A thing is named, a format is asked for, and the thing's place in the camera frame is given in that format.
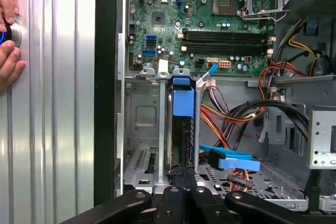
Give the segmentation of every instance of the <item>blue plastic tab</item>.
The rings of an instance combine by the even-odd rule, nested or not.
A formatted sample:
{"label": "blue plastic tab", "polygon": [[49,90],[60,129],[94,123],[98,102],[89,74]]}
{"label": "blue plastic tab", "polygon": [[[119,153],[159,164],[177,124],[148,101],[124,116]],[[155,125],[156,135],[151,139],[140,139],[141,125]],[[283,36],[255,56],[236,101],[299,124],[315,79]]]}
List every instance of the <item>blue plastic tab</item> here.
{"label": "blue plastic tab", "polygon": [[242,160],[253,160],[253,157],[251,154],[244,153],[244,152],[238,152],[238,151],[232,151],[224,148],[219,148],[219,147],[213,147],[213,146],[208,146],[201,144],[200,149],[204,150],[205,152],[209,152],[211,149],[225,153],[226,158],[237,158],[237,159],[242,159]]}
{"label": "blue plastic tab", "polygon": [[195,91],[174,90],[173,92],[173,115],[194,116]]}
{"label": "blue plastic tab", "polygon": [[190,86],[190,79],[189,77],[175,77],[173,79],[173,84],[180,86]]}
{"label": "blue plastic tab", "polygon": [[213,63],[208,72],[209,72],[209,74],[211,76],[213,76],[214,73],[217,71],[217,69],[218,69],[218,64],[217,63]]}
{"label": "blue plastic tab", "polygon": [[258,172],[260,170],[260,162],[237,159],[237,158],[226,158],[226,159],[220,159],[218,161],[218,168],[220,169],[237,168],[244,170],[253,170],[255,172]]}

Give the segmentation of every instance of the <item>yellow wire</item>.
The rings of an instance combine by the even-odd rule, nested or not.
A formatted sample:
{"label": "yellow wire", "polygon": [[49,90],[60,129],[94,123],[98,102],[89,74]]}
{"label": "yellow wire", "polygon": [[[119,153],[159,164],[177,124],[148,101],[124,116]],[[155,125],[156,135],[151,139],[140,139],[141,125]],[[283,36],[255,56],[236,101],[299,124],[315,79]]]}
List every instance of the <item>yellow wire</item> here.
{"label": "yellow wire", "polygon": [[313,66],[316,64],[316,61],[317,61],[317,55],[309,47],[307,47],[306,45],[304,45],[304,44],[302,44],[302,43],[300,43],[298,41],[295,41],[294,38],[291,38],[288,41],[288,44],[291,47],[296,47],[296,48],[303,49],[303,50],[309,52],[310,54],[312,54],[315,57],[315,60],[314,60],[313,64],[311,65],[310,69],[309,69],[309,75],[312,76],[313,75]]}

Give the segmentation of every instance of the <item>metal bracket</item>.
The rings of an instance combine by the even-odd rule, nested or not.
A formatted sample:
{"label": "metal bracket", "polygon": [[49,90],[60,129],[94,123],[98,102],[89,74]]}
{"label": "metal bracket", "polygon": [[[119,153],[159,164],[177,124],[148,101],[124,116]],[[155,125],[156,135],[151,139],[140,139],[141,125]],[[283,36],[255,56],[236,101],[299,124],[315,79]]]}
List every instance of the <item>metal bracket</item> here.
{"label": "metal bracket", "polygon": [[320,210],[323,212],[336,212],[336,195],[320,196]]}
{"label": "metal bracket", "polygon": [[277,108],[267,108],[260,143],[268,140],[269,144],[284,145],[286,139],[285,116]]}
{"label": "metal bracket", "polygon": [[[241,11],[238,11],[238,16],[241,16],[242,19],[249,20],[249,19],[273,19],[275,22],[284,18],[288,12],[288,10],[284,10],[285,5],[289,2],[289,0],[277,0],[278,6],[275,9],[270,10],[260,10],[255,13],[253,10],[254,8],[254,0],[244,0],[245,5]],[[279,19],[274,19],[271,17],[271,14],[276,14],[284,12],[284,14]]]}
{"label": "metal bracket", "polygon": [[336,111],[312,111],[309,120],[309,168],[336,169]]}

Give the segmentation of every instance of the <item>finger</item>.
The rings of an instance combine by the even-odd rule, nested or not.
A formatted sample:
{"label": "finger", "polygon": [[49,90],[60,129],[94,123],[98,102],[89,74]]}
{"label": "finger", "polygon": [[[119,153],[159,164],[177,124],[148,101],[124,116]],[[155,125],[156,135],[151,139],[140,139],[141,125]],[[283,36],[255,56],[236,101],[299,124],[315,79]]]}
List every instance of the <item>finger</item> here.
{"label": "finger", "polygon": [[6,82],[8,77],[11,76],[19,60],[19,55],[20,49],[17,47],[8,55],[5,63],[0,67],[0,82]]}
{"label": "finger", "polygon": [[11,40],[5,41],[0,45],[0,67],[4,64],[7,56],[14,50],[15,43]]}
{"label": "finger", "polygon": [[12,0],[13,7],[14,7],[14,14],[19,15],[19,4],[18,0]]}
{"label": "finger", "polygon": [[15,22],[13,0],[0,0],[0,6],[3,9],[5,20],[9,24],[13,24]]}
{"label": "finger", "polygon": [[4,33],[7,32],[7,29],[6,29],[6,26],[5,26],[5,22],[2,19],[2,17],[0,17],[0,31],[2,31]]}
{"label": "finger", "polygon": [[26,62],[24,62],[23,60],[19,60],[15,64],[15,68],[14,68],[13,73],[7,79],[7,82],[6,82],[7,86],[12,85],[13,82],[16,81],[16,79],[20,76],[20,74],[22,73],[22,71],[25,69],[25,66],[26,66]]}

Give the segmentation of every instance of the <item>side panel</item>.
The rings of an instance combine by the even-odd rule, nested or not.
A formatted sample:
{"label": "side panel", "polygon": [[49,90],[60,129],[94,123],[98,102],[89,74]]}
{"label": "side panel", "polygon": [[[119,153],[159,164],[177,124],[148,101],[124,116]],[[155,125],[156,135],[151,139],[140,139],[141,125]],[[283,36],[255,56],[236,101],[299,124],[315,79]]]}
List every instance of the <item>side panel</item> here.
{"label": "side panel", "polygon": [[0,223],[93,207],[95,0],[18,0],[27,66],[0,96]]}

